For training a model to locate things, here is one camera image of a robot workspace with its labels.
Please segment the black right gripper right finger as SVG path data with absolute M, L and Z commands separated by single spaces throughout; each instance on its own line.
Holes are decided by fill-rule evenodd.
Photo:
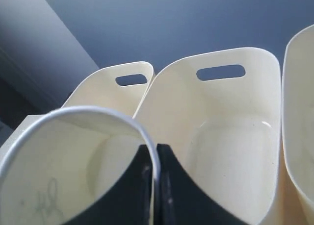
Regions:
M 171 147 L 158 144 L 160 225 L 244 225 L 211 199 L 188 175 Z

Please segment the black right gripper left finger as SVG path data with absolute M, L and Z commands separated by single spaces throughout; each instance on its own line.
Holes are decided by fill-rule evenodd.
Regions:
M 68 225 L 148 225 L 152 163 L 146 145 L 138 150 L 118 181 Z

